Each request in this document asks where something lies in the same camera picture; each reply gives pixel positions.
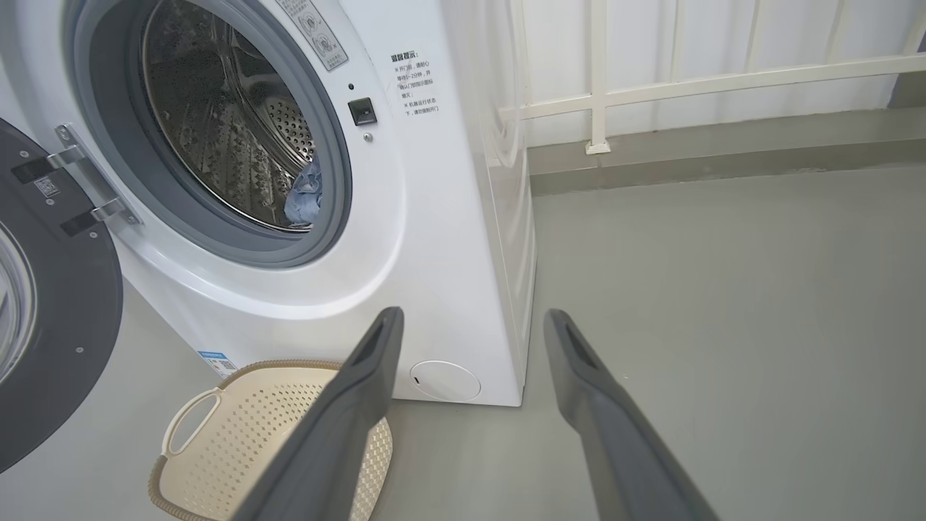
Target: blue cloth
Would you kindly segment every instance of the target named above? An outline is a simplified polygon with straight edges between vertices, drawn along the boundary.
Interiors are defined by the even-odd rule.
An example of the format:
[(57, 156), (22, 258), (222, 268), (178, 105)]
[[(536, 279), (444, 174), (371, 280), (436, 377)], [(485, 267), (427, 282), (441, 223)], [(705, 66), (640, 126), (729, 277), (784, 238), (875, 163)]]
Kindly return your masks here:
[(320, 211), (321, 167), (318, 158), (315, 158), (293, 181), (283, 212), (293, 225), (306, 226), (315, 222)]

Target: white railing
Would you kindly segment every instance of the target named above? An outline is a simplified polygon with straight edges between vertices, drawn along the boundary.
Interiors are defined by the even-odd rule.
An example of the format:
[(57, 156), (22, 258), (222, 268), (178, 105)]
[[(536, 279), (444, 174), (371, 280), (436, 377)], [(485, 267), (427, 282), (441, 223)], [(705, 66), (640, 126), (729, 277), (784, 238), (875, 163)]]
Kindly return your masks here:
[[(514, 2), (515, 21), (520, 24), (519, 38), (526, 48), (524, 36), (523, 0)], [(541, 102), (531, 102), (521, 108), (523, 119), (542, 118), (582, 110), (592, 112), (592, 140), (585, 146), (589, 155), (610, 152), (606, 139), (605, 116), (608, 107), (630, 105), (659, 99), (685, 97), (756, 89), (793, 83), (821, 82), (865, 76), (881, 76), (926, 70), (926, 53), (918, 53), (920, 41), (926, 32), (926, 4), (920, 8), (916, 23), (907, 35), (900, 55), (876, 57), (854, 61), (836, 61), (834, 50), (843, 37), (845, 0), (838, 0), (827, 37), (825, 62), (775, 70), (756, 70), (756, 40), (763, 26), (763, 0), (755, 0), (752, 24), (749, 30), (744, 72), (702, 78), (679, 80), (679, 62), (682, 55), (682, 31), (686, 0), (675, 0), (672, 55), (669, 63), (669, 81), (651, 83), (618, 90), (607, 90), (607, 0), (591, 2), (588, 33), (591, 38), (591, 93)], [(531, 78), (523, 77), (526, 99), (531, 99)]]

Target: gray floor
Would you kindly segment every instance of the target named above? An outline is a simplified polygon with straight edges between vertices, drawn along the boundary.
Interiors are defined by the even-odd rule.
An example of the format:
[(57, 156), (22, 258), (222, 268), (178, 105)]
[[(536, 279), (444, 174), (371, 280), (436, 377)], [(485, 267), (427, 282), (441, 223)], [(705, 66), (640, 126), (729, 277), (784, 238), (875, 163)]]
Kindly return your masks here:
[[(540, 333), (568, 311), (724, 519), (918, 519), (926, 171), (810, 173), (534, 200), (524, 404), (398, 401), (373, 518), (596, 519)], [(111, 367), (0, 475), (0, 517), (166, 520), (164, 425), (217, 377), (134, 290)]]

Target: beige plastic basket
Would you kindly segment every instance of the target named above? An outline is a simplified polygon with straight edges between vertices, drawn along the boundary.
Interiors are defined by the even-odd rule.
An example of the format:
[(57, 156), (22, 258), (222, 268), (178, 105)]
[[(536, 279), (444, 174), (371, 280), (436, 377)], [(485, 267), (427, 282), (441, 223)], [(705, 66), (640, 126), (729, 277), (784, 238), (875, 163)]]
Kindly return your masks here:
[[(168, 426), (148, 481), (148, 495), (161, 510), (184, 521), (225, 521), (254, 487), (293, 427), (339, 363), (282, 360), (242, 368), (218, 387), (190, 400)], [(216, 397), (206, 419), (177, 449), (177, 426), (195, 405)], [(367, 521), (380, 497), (393, 454), (383, 418), (367, 438), (351, 521)]]

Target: door hinge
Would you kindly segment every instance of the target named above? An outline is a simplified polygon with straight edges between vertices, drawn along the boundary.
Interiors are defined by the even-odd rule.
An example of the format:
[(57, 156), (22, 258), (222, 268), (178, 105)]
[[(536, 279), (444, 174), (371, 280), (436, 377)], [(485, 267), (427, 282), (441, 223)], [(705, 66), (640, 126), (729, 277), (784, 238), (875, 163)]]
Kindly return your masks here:
[[(94, 208), (62, 224), (64, 231), (74, 236), (97, 222), (105, 222), (117, 216), (128, 224), (141, 224), (138, 213), (100, 172), (74, 128), (69, 123), (58, 125), (55, 135), (65, 147), (64, 150), (20, 164), (12, 171), (23, 184), (32, 183), (58, 169), (65, 169), (77, 181), (93, 202)], [(69, 165), (73, 165), (74, 169), (67, 168)]]

